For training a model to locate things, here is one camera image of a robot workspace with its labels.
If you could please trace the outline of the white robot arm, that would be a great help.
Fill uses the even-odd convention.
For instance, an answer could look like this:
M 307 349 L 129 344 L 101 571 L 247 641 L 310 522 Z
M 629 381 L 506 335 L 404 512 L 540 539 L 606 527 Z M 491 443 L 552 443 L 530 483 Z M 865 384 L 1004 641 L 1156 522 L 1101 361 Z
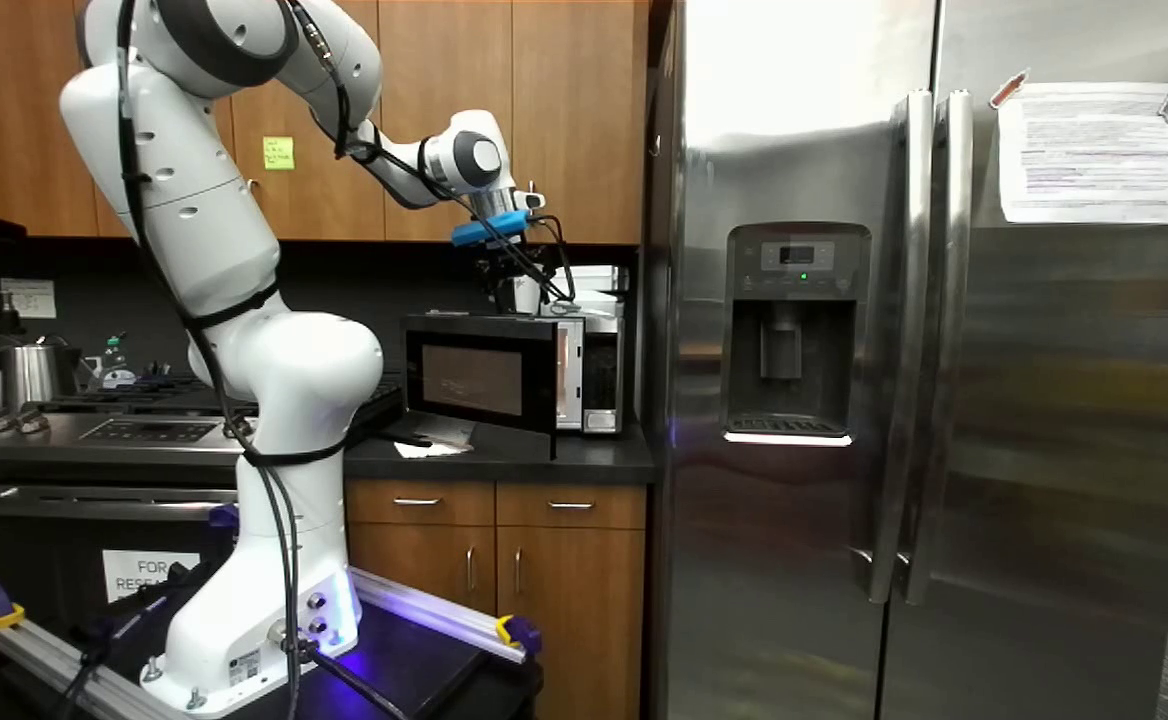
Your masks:
M 407 207 L 455 199 L 462 242 L 512 242 L 530 224 L 501 123 L 467 106 L 397 145 L 377 121 L 379 53 L 335 0 L 93 0 L 87 69 L 60 114 L 87 174 L 147 253 L 216 388 L 237 443 L 240 534 L 173 614 L 141 689 L 185 715 L 225 720 L 291 689 L 301 664 L 361 641 L 342 539 L 342 438 L 384 375 L 371 327 L 296 310 L 281 239 L 225 147 L 211 103 L 283 85 L 331 152 Z

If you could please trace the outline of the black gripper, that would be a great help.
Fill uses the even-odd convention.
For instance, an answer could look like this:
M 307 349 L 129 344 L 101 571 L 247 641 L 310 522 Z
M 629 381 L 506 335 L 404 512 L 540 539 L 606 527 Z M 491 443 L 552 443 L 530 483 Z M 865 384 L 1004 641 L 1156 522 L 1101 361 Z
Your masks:
M 480 253 L 486 303 L 496 310 L 535 314 L 552 297 L 552 260 L 535 242 L 496 239 Z

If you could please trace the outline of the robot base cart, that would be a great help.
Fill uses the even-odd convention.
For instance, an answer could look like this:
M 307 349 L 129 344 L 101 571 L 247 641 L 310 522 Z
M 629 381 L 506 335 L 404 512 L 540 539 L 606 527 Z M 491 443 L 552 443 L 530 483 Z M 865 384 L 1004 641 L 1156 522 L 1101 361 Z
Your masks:
M 105 605 L 74 637 L 34 622 L 0 584 L 0 720 L 535 720 L 535 637 L 361 571 L 361 645 L 304 653 L 301 692 L 237 713 L 173 707 L 141 689 L 141 654 L 203 566 L 173 566 Z

